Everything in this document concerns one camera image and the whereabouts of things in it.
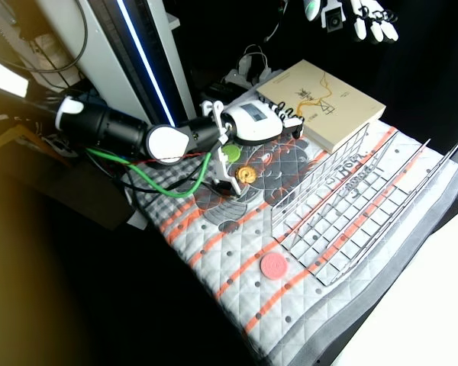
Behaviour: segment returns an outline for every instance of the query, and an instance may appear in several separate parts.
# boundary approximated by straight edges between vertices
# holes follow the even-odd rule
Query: gray border
[[[427,191],[421,192],[421,195],[427,194]],[[430,235],[434,227],[447,212],[450,205],[454,202],[458,195],[458,169],[451,178],[448,186],[441,197],[431,206],[430,210],[423,217],[421,222],[412,230],[408,238],[401,245],[397,253],[391,258],[389,263],[380,271],[380,273],[368,284],[365,290],[360,295],[355,297],[347,304],[338,314],[331,317],[301,348],[298,354],[290,362],[289,366],[300,366],[314,364],[331,345],[331,343],[339,337],[339,335],[352,326],[376,301],[392,286],[393,282],[402,273],[415,253],[420,249],[426,238]],[[414,207],[407,209],[407,214]],[[382,242],[385,242],[393,231],[389,231]],[[293,326],[303,326],[305,318],[313,311],[312,307],[301,319]],[[285,338],[291,337],[293,334],[290,329]],[[266,360],[271,358],[272,353],[279,351],[281,342],[269,353]]]

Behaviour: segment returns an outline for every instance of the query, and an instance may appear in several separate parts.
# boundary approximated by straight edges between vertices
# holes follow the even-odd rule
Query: white light
[[[124,16],[124,20],[127,24],[127,28],[129,28],[129,32],[131,33],[132,39],[134,40],[134,43],[136,44],[137,52],[139,52],[140,58],[143,60],[144,67],[146,68],[146,71],[148,75],[150,76],[151,82],[153,83],[154,89],[156,90],[156,93],[158,94],[158,98],[160,99],[161,105],[163,106],[163,109],[165,110],[166,116],[168,117],[169,124],[171,124],[174,127],[175,122],[173,121],[171,117],[171,113],[169,112],[168,106],[166,105],[166,102],[165,102],[165,98],[163,97],[163,94],[161,93],[161,90],[160,90],[160,87],[158,86],[156,78],[154,77],[153,70],[151,69],[150,63],[147,60],[146,53],[144,52],[143,47],[140,44],[139,37],[137,36],[136,30],[134,29],[134,25],[132,24],[131,17],[129,17],[129,13],[127,12],[127,9],[125,8],[124,1],[117,0],[117,4],[119,5],[119,8],[121,9],[122,15]]]
[[[24,98],[29,82],[0,64],[0,89]]]

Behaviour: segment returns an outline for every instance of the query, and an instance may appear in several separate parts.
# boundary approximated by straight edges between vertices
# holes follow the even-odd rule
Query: robotic hand
[[[282,112],[284,105],[247,101],[224,109],[220,101],[202,103],[203,117],[178,127],[150,126],[132,116],[98,104],[66,97],[56,112],[56,128],[85,146],[136,159],[145,156],[157,166],[175,165],[187,153],[211,153],[215,157],[214,183],[228,183],[235,194],[241,190],[227,173],[227,157],[221,147],[228,141],[260,145],[291,133],[299,138],[303,121]]]
[[[305,16],[313,21],[321,15],[321,26],[327,32],[343,28],[348,18],[353,22],[357,40],[364,40],[369,28],[372,43],[395,42],[398,33],[392,23],[397,17],[390,10],[385,10],[376,0],[304,0]]]

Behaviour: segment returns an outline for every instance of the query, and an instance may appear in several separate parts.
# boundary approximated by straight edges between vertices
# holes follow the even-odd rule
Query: quilted mat
[[[290,230],[284,239],[278,239],[282,228],[275,227],[272,222],[275,204],[328,157],[319,146],[305,138],[293,140],[284,136],[263,146],[243,147],[240,158],[230,165],[229,172],[234,174],[237,168],[251,165],[257,172],[257,179],[251,184],[240,184],[243,190],[240,197],[223,198],[201,186],[192,196],[183,199],[141,193],[137,193],[137,199],[168,244],[192,268],[234,325],[247,336],[258,360],[281,366],[312,364],[343,328],[386,291],[385,284],[390,285],[396,278],[399,272],[382,279],[388,271],[387,265],[395,257],[404,256],[400,264],[403,266],[414,254],[408,246],[410,239],[418,234],[423,218],[436,212],[434,205],[448,192],[457,173],[458,165],[448,161],[359,264],[348,268],[349,258],[366,245],[367,238],[372,237],[379,224],[385,221],[383,216],[392,215],[442,158],[425,148],[416,159],[401,168],[421,144],[400,132],[389,140],[394,133],[393,127],[379,121],[369,126],[355,160],[371,156],[388,144],[373,170],[375,181],[367,183],[366,180],[372,177],[368,174],[360,182],[360,185],[365,184],[364,188],[355,185],[343,200],[329,200],[329,207],[316,214],[318,221],[305,231],[305,235],[296,236]],[[187,159],[164,170],[140,167],[166,187],[189,174],[201,160],[202,157]],[[394,175],[397,171],[400,172],[398,176]],[[212,172],[210,166],[206,181],[210,180]],[[391,195],[390,200],[379,205],[374,202],[373,194],[367,195],[366,186],[378,185],[379,179],[388,181],[394,176],[394,188],[398,193]],[[316,207],[319,200],[329,194],[329,185],[339,179],[342,177],[333,177],[319,187],[306,201],[306,207],[309,210]],[[135,184],[148,188],[138,177]],[[192,184],[190,181],[177,189],[185,191]],[[292,197],[287,196],[287,201],[290,203]],[[345,207],[338,207],[345,202]],[[365,219],[356,213],[371,204],[379,209]],[[438,211],[429,221],[440,217]],[[334,244],[339,239],[335,239],[337,233],[347,230],[349,225],[358,229],[345,232],[344,245]],[[428,230],[419,230],[422,240]],[[414,241],[413,247],[420,243],[420,240]],[[401,252],[404,248],[409,251],[407,255]],[[328,254],[330,249],[334,249],[332,255]],[[260,270],[261,259],[270,252],[282,254],[288,263],[286,273],[278,280],[265,277]]]

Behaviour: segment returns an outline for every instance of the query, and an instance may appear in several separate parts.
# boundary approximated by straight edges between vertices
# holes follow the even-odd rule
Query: black floor
[[[254,364],[159,233],[127,225],[110,232],[55,201],[47,207],[53,253],[98,364]]]

